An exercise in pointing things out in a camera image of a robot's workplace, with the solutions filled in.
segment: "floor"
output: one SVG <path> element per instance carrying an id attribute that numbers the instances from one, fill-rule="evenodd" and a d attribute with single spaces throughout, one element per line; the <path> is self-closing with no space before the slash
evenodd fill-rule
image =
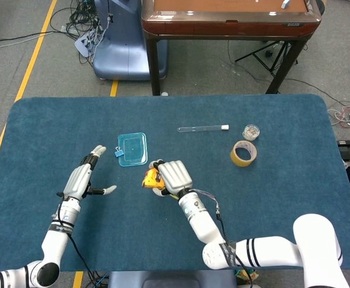
<path id="1" fill-rule="evenodd" d="M 0 38 L 40 31 L 50 4 L 50 1 L 0 0 Z M 69 4 L 70 0 L 58 1 L 55 11 Z M 54 19 L 54 24 L 64 25 L 67 17 L 61 14 Z M 36 42 L 0 48 L 0 135 Z M 268 85 L 265 80 L 271 79 L 263 67 L 254 58 L 245 59 L 240 66 L 233 65 L 227 54 L 228 47 L 231 58 L 235 59 L 261 45 L 243 41 L 209 41 L 208 45 L 205 41 L 172 41 L 170 69 L 162 90 L 170 95 L 262 94 Z M 338 100 L 350 101 L 349 1 L 327 3 L 320 27 L 288 77 L 309 82 Z M 108 96 L 110 90 L 111 81 L 99 80 L 88 64 L 79 64 L 72 40 L 52 34 L 44 38 L 22 96 Z M 314 93 L 322 96 L 328 106 L 340 107 L 317 89 L 292 80 L 286 80 L 280 92 Z M 116 96 L 130 95 L 150 95 L 150 83 L 119 82 Z M 333 128 L 338 140 L 350 140 L 350 129 Z M 263 288 L 303 287 L 301 271 L 261 271 L 260 274 L 257 284 Z M 350 284 L 350 271 L 345 271 L 345 275 Z M 74 273 L 63 273 L 55 287 L 73 287 L 73 279 Z"/>

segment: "table leg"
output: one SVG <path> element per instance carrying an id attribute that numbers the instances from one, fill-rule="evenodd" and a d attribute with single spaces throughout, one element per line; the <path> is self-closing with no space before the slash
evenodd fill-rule
<path id="1" fill-rule="evenodd" d="M 158 48 L 156 47 L 156 40 L 147 39 L 146 47 L 147 47 L 147 58 L 149 60 L 152 95 L 159 96 L 161 94 L 161 84 L 159 82 L 159 61 L 158 61 Z"/>
<path id="2" fill-rule="evenodd" d="M 280 85 L 284 81 L 285 76 L 287 76 L 289 69 L 295 63 L 295 60 L 299 56 L 300 52 L 303 50 L 304 45 L 307 41 L 290 41 L 291 48 L 289 48 L 288 54 L 281 63 L 275 77 L 273 78 L 266 94 L 276 94 L 279 90 Z"/>

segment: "robotic arm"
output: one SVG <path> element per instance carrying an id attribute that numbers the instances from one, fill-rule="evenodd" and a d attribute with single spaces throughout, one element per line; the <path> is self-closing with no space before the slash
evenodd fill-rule
<path id="1" fill-rule="evenodd" d="M 331 222 L 317 214 L 297 218 L 293 231 L 296 245 L 279 237 L 246 239 L 237 243 L 227 242 L 210 214 L 205 209 L 192 179 L 181 161 L 151 162 L 165 184 L 165 189 L 155 194 L 173 195 L 186 215 L 197 238 L 206 244 L 204 263 L 211 269 L 238 267 L 241 259 L 248 267 L 301 266 L 304 269 L 304 288 L 349 288 L 340 265 L 342 251 Z"/>
<path id="2" fill-rule="evenodd" d="M 44 259 L 34 261 L 17 270 L 1 271 L 0 288 L 45 288 L 56 282 L 61 258 L 80 212 L 79 202 L 87 195 L 107 195 L 116 189 L 116 186 L 106 189 L 91 187 L 92 171 L 105 150 L 106 147 L 99 145 L 85 156 L 79 167 L 71 173 L 63 193 L 58 193 L 62 201 L 53 215 L 42 243 Z"/>

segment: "blue table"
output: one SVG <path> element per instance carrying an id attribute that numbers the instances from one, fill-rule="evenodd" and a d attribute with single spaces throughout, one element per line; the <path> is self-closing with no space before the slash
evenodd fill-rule
<path id="1" fill-rule="evenodd" d="M 229 131 L 178 133 L 178 127 L 229 124 Z M 257 159 L 233 165 L 230 149 L 246 124 L 261 133 Z M 109 150 L 73 238 L 93 270 L 205 269 L 196 239 L 176 201 L 141 187 L 147 165 L 120 167 L 120 134 L 144 132 L 149 161 L 182 160 L 194 187 L 213 193 L 231 240 L 279 235 L 294 241 L 292 224 L 319 213 L 334 224 L 350 268 L 350 185 L 324 102 L 316 95 L 31 98 L 8 117 L 0 150 L 0 270 L 42 259 L 41 242 L 71 171 L 98 144 Z M 214 204 L 204 203 L 211 213 Z M 71 244 L 63 271 L 84 270 Z"/>

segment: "black stand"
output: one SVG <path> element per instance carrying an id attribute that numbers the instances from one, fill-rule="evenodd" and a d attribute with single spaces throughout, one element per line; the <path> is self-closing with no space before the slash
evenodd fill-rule
<path id="1" fill-rule="evenodd" d="M 273 46 L 273 45 L 276 45 L 276 44 L 280 44 L 280 43 L 281 43 L 281 41 L 274 41 L 274 42 L 272 42 L 272 43 L 270 43 L 270 44 L 268 44 L 268 45 L 266 45 L 266 46 L 264 46 L 264 47 L 262 47 L 262 48 L 260 48 L 260 49 L 258 49 L 258 50 L 255 50 L 255 51 L 253 51 L 253 52 L 251 52 L 251 53 L 249 53 L 249 54 L 247 54 L 247 55 L 245 55 L 245 56 L 243 56 L 243 57 L 240 57 L 240 58 L 236 59 L 236 60 L 235 60 L 235 63 L 238 62 L 238 61 L 241 61 L 241 60 L 243 60 L 243 59 L 245 59 L 245 58 L 247 58 L 247 57 L 253 56 L 253 57 L 256 58 L 256 60 L 259 61 L 259 63 L 260 63 L 261 65 L 263 65 L 263 67 L 264 67 L 268 72 L 271 73 L 271 75 L 272 75 L 273 77 L 275 77 L 274 71 L 275 71 L 275 69 L 279 68 L 279 66 L 280 66 L 280 65 L 277 66 L 277 63 L 279 62 L 279 59 L 280 59 L 280 57 L 282 56 L 282 54 L 283 54 L 283 57 L 282 57 L 282 59 L 280 60 L 280 64 L 281 64 L 282 61 L 285 59 L 285 57 L 286 57 L 286 55 L 287 55 L 287 52 L 288 52 L 289 43 L 288 43 L 287 41 L 284 41 L 284 43 L 283 43 L 283 45 L 282 45 L 282 48 L 280 49 L 279 53 L 277 54 L 277 57 L 276 57 L 276 59 L 275 59 L 275 61 L 273 62 L 273 64 L 272 64 L 271 67 L 269 67 L 266 63 L 264 63 L 264 61 L 263 61 L 262 59 L 259 58 L 259 56 L 257 55 L 257 53 L 260 52 L 260 51 L 263 51 L 264 49 L 266 49 L 266 48 L 268 48 L 268 47 L 270 47 L 270 46 Z"/>

